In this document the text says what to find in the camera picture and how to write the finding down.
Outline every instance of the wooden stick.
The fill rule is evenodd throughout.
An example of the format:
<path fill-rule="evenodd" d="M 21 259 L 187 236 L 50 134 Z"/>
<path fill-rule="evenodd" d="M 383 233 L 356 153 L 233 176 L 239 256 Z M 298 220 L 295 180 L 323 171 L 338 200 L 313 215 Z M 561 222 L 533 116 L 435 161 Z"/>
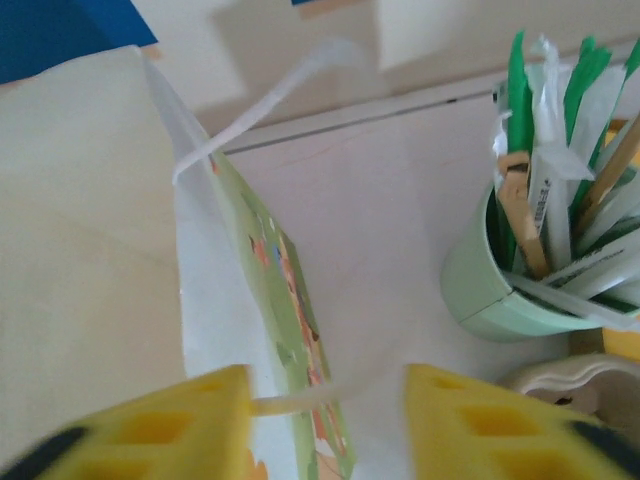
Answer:
<path fill-rule="evenodd" d="M 574 237 L 584 233 L 598 213 L 598 207 L 633 160 L 640 148 L 640 115 L 636 117 L 609 163 L 591 185 L 578 208 Z"/>
<path fill-rule="evenodd" d="M 539 280 L 549 275 L 551 270 L 529 208 L 529 167 L 529 155 L 526 152 L 516 152 L 498 159 L 498 170 L 504 176 L 498 200 L 507 215 L 527 267 L 533 277 Z"/>
<path fill-rule="evenodd" d="M 618 133 L 622 130 L 622 127 L 626 125 L 629 120 L 625 118 L 613 118 L 611 119 L 611 123 L 609 123 L 609 131 L 613 133 Z"/>

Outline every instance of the white wall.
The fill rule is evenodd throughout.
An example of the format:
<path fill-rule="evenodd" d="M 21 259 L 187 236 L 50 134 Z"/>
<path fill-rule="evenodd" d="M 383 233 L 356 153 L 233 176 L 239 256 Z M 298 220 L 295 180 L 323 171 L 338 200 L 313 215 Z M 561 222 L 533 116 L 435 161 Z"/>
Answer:
<path fill-rule="evenodd" d="M 515 32 L 545 32 L 563 51 L 594 33 L 604 42 L 640 31 L 637 0 L 134 0 L 160 40 L 160 69 L 215 132 L 263 95 L 326 35 L 369 48 L 394 92 L 504 66 Z M 318 9 L 332 10 L 319 13 Z M 324 75 L 270 121 L 358 100 Z"/>

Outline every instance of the blue surface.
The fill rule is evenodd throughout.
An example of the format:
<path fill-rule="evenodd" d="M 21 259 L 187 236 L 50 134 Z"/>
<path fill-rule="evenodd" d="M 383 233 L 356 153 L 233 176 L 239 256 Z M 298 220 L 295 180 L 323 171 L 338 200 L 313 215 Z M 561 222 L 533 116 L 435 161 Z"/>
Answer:
<path fill-rule="evenodd" d="M 129 0 L 0 0 L 0 84 L 157 40 Z"/>

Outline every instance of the white tabletop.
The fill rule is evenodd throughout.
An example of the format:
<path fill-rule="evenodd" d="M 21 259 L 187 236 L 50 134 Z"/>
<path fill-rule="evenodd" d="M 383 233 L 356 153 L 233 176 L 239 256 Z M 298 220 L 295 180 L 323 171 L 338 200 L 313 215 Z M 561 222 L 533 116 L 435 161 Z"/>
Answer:
<path fill-rule="evenodd" d="M 343 403 L 354 480 L 412 478 L 403 364 L 493 381 L 566 354 L 566 336 L 476 338 L 440 296 L 442 262 L 491 180 L 494 118 L 486 96 L 231 156 L 298 247 L 334 378 L 384 366 Z"/>

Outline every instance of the pen holder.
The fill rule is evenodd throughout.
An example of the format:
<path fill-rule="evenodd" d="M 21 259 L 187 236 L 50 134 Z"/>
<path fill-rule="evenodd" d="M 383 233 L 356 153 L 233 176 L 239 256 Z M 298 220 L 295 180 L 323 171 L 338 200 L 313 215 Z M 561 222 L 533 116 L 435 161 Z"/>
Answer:
<path fill-rule="evenodd" d="M 491 187 L 444 262 L 440 288 L 455 320 L 475 335 L 497 342 L 600 327 L 596 322 L 547 309 L 509 285 L 489 241 L 490 236 L 498 236 L 496 213 Z"/>

